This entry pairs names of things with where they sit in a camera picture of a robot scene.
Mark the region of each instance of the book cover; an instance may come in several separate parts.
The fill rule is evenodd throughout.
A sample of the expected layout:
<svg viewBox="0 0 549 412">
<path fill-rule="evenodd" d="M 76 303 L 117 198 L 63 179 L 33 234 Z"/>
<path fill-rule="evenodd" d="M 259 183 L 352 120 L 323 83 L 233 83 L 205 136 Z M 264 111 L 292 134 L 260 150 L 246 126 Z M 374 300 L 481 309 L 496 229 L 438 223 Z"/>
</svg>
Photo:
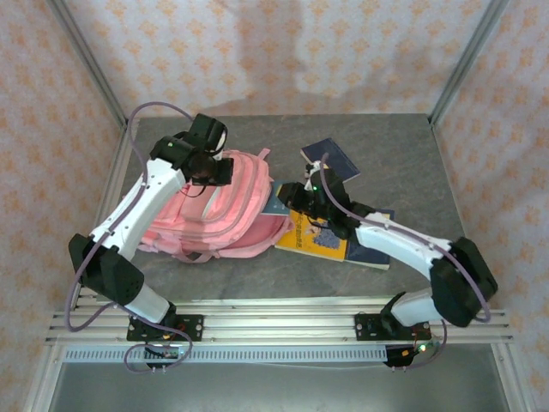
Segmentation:
<svg viewBox="0 0 549 412">
<path fill-rule="evenodd" d="M 326 221 L 309 221 L 307 216 L 293 210 L 290 210 L 290 217 L 293 230 L 284 234 L 274 247 L 340 262 L 345 259 L 347 241 L 339 239 L 325 227 Z"/>
<path fill-rule="evenodd" d="M 391 209 L 378 209 L 379 213 L 385 215 L 385 217 L 390 220 L 395 219 L 395 211 Z M 349 242 L 347 246 L 347 255 L 345 256 L 347 262 L 354 264 L 363 264 L 364 266 L 369 266 L 372 268 L 387 270 L 390 264 L 390 256 L 383 253 L 382 251 L 377 251 L 375 249 L 370 249 L 368 247 L 363 247 L 355 242 Z"/>
<path fill-rule="evenodd" d="M 321 160 L 325 153 L 329 155 L 326 164 L 334 169 L 343 182 L 347 182 L 360 174 L 360 170 L 331 137 L 301 149 L 301 155 L 309 163 Z"/>
<path fill-rule="evenodd" d="M 271 182 L 271 194 L 268 196 L 267 204 L 261 212 L 262 215 L 290 215 L 290 209 L 284 206 L 284 203 L 277 197 L 282 185 L 288 183 L 286 180 L 275 180 Z"/>
</svg>

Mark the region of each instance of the black bracket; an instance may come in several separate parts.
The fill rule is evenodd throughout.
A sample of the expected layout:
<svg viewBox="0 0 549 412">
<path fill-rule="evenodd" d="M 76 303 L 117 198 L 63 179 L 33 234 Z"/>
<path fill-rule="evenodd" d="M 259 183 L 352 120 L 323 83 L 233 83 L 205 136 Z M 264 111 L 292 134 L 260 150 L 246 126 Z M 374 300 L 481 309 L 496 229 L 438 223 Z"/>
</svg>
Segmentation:
<svg viewBox="0 0 549 412">
<path fill-rule="evenodd" d="M 354 331 L 357 341 L 429 341 L 431 329 L 428 323 L 411 327 L 400 326 L 392 332 L 383 327 L 379 313 L 357 313 L 354 315 Z"/>
<path fill-rule="evenodd" d="M 173 329 L 179 329 L 189 335 L 192 342 L 201 342 L 204 332 L 203 315 L 174 315 L 171 321 Z M 185 342 L 186 339 L 176 333 L 166 332 L 144 324 L 139 319 L 130 317 L 128 334 L 126 339 L 129 342 Z"/>
</svg>

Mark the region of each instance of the purple cable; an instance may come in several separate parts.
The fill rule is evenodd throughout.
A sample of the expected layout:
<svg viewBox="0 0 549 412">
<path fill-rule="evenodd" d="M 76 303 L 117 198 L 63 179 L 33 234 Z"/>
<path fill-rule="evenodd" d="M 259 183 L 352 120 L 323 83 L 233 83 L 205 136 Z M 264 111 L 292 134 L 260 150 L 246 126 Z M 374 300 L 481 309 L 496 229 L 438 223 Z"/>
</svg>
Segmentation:
<svg viewBox="0 0 549 412">
<path fill-rule="evenodd" d="M 134 153 L 136 154 L 137 156 L 137 159 L 139 160 L 139 162 L 141 163 L 141 167 L 142 167 L 142 180 L 143 182 L 147 182 L 148 180 L 148 169 L 147 169 L 147 161 L 145 160 L 145 157 L 143 156 L 143 154 L 141 153 L 141 151 L 139 150 L 139 148 L 137 147 L 136 145 L 136 142 L 135 140 L 133 139 L 132 137 L 132 133 L 131 133 L 131 126 L 133 124 L 133 121 L 134 121 L 134 117 L 136 116 L 136 114 L 141 110 L 141 109 L 144 109 L 145 107 L 149 107 L 149 106 L 165 106 L 165 107 L 169 107 L 173 110 L 175 110 L 176 112 L 179 112 L 181 114 L 183 114 L 188 120 L 192 121 L 192 117 L 189 115 L 189 113 L 185 112 L 184 110 L 180 109 L 179 107 L 176 107 L 170 103 L 164 103 L 162 101 L 149 101 L 148 103 L 144 103 L 140 106 L 138 106 L 131 114 L 130 114 L 130 118 L 128 119 L 128 129 L 126 130 L 126 132 L 129 134 L 130 136 L 130 145 L 131 145 L 131 148 L 132 150 L 134 151 Z M 70 324 L 70 307 L 71 307 L 71 303 L 72 303 L 72 298 L 75 294 L 75 291 L 76 291 L 76 288 L 78 286 L 78 282 L 80 281 L 80 278 L 82 277 L 82 275 L 84 274 L 84 270 L 87 268 L 87 266 L 89 265 L 90 261 L 92 260 L 92 257 L 95 255 L 95 253 L 99 250 L 99 248 L 101 247 L 101 245 L 103 244 L 103 242 L 105 241 L 105 239 L 109 236 L 109 233 L 112 233 L 114 232 L 114 229 L 120 224 L 120 222 L 131 212 L 131 210 L 136 206 L 136 204 L 139 202 L 139 200 L 142 198 L 143 196 L 143 192 L 146 190 L 146 186 L 145 185 L 142 185 L 140 188 L 139 188 L 139 191 L 137 192 L 136 196 L 133 198 L 133 200 L 130 202 L 130 204 L 128 205 L 128 207 L 120 214 L 120 216 L 115 219 L 115 221 L 109 226 L 108 230 L 103 233 L 103 235 L 99 238 L 99 240 L 95 243 L 95 245 L 92 247 L 92 249 L 90 250 L 90 252 L 86 255 L 86 257 L 84 258 L 84 260 L 82 261 L 82 264 L 80 265 L 80 267 L 78 268 L 78 270 L 76 271 L 76 274 L 75 274 L 75 279 L 74 281 L 72 282 L 72 285 L 69 289 L 69 293 L 67 294 L 67 298 L 65 299 L 65 306 L 64 306 L 64 324 L 65 324 L 65 328 L 67 328 L 67 330 L 69 330 L 70 332 L 78 332 L 80 330 L 84 330 L 86 329 L 102 312 L 104 312 L 106 309 L 110 308 L 110 307 L 113 307 L 116 305 L 116 303 L 114 302 L 110 302 L 110 303 L 107 303 L 106 305 L 102 306 L 100 309 L 98 309 L 98 311 L 96 313 L 94 313 L 86 322 L 84 322 L 83 324 L 79 325 L 79 326 L 73 326 L 72 324 Z M 172 329 L 172 328 L 167 328 L 165 326 L 161 326 L 159 324 L 154 324 L 152 322 L 149 322 L 148 320 L 146 320 L 145 318 L 142 318 L 138 315 L 136 315 L 135 313 L 133 313 L 132 311 L 129 311 L 128 309 L 126 309 L 124 307 L 124 310 L 129 313 L 130 315 L 132 316 L 135 316 L 136 318 L 138 318 L 139 320 L 141 320 L 143 323 L 145 324 L 149 324 L 150 326 L 153 326 L 157 329 L 160 329 L 160 330 L 165 330 L 165 331 L 170 331 L 172 333 L 178 333 L 180 336 L 184 337 L 185 339 L 187 339 L 189 341 L 189 348 L 187 349 L 187 351 L 185 352 L 185 354 L 182 356 L 182 358 L 180 360 L 178 360 L 177 362 L 174 362 L 173 364 L 171 364 L 169 367 L 173 367 L 173 366 L 176 366 L 178 365 L 179 363 L 181 363 L 181 361 L 183 361 L 190 353 L 190 351 L 192 350 L 192 341 L 190 340 L 190 337 L 189 335 L 187 335 L 186 333 L 182 332 L 181 330 L 175 330 L 175 329 Z M 142 347 L 143 345 L 147 346 L 147 344 L 140 344 L 140 345 L 135 345 L 133 347 L 131 347 L 130 349 L 128 349 L 128 351 L 126 352 L 126 355 L 124 356 L 124 364 L 126 365 L 126 367 L 128 367 L 128 369 L 133 372 L 133 373 L 149 373 L 151 371 L 137 371 L 136 369 L 131 369 L 130 366 L 128 365 L 127 363 L 127 357 L 128 357 L 128 354 L 129 352 L 134 349 L 134 348 L 138 348 L 138 347 Z"/>
<path fill-rule="evenodd" d="M 363 221 L 364 223 L 368 223 L 372 226 L 385 228 L 385 225 L 382 224 L 382 223 L 379 223 L 377 221 L 371 221 L 368 218 L 356 215 L 353 212 L 351 212 L 350 210 L 345 209 L 335 199 L 334 195 L 332 195 L 332 192 L 329 191 L 328 184 L 326 183 L 326 175 L 324 173 L 324 164 L 326 163 L 326 160 L 328 159 L 328 156 L 329 155 L 327 153 L 325 153 L 323 158 L 320 160 L 320 180 L 323 183 L 323 189 L 326 192 L 326 195 L 328 196 L 329 200 L 334 204 L 334 206 L 337 209 L 341 210 L 347 216 L 352 217 L 353 219 L 357 219 L 358 221 Z M 424 245 L 431 246 L 431 242 L 429 242 L 428 240 L 422 238 L 421 236 L 418 236 L 417 234 L 415 234 L 413 232 L 410 232 L 409 230 L 403 229 L 401 227 L 393 227 L 393 226 L 387 227 L 386 230 L 389 230 L 389 228 L 391 230 L 395 231 L 395 232 L 406 234 L 406 236 L 408 236 L 412 239 L 418 240 L 418 242 L 420 242 Z M 485 324 L 490 322 L 490 319 L 492 318 L 492 314 L 490 313 L 490 308 L 488 307 L 488 302 L 486 302 L 486 299 L 484 299 L 484 296 L 482 295 L 482 292 L 480 292 L 479 287 L 474 282 L 471 275 L 469 275 L 469 273 L 466 271 L 466 269 L 463 267 L 463 265 L 460 264 L 458 262 L 458 260 L 455 257 L 452 256 L 451 253 L 449 253 L 448 251 L 445 251 L 442 247 L 440 247 L 438 245 L 432 245 L 432 247 L 433 247 L 434 250 L 442 253 L 451 263 L 454 264 L 454 266 L 462 273 L 463 277 L 465 277 L 465 280 L 469 283 L 469 285 L 471 286 L 471 289 L 474 291 L 474 294 L 476 295 L 477 299 L 479 300 L 480 305 L 482 306 L 482 309 L 484 310 L 484 313 L 485 313 L 484 318 L 475 317 L 475 320 L 477 320 L 478 322 L 485 323 Z"/>
</svg>

